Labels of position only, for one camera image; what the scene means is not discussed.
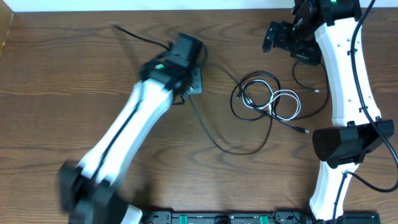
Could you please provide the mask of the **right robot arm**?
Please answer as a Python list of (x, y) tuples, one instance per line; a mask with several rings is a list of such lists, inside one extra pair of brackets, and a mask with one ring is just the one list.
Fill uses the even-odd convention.
[(312, 134), (320, 160), (310, 213), (302, 223), (377, 223), (372, 213), (345, 214), (349, 182), (370, 152), (388, 144), (392, 120), (374, 101), (363, 57), (361, 29), (368, 16), (358, 0), (296, 1), (292, 22), (271, 22), (262, 49), (277, 47), (309, 65), (323, 63), (332, 100), (332, 127)]

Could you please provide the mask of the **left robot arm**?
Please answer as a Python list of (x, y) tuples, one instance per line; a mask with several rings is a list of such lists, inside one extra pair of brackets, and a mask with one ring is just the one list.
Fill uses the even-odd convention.
[(60, 168), (60, 203), (69, 223), (140, 223), (144, 211), (119, 196), (134, 156), (177, 96), (196, 91), (206, 64), (203, 42), (179, 34), (176, 43), (142, 65), (140, 80), (113, 124), (76, 167)]

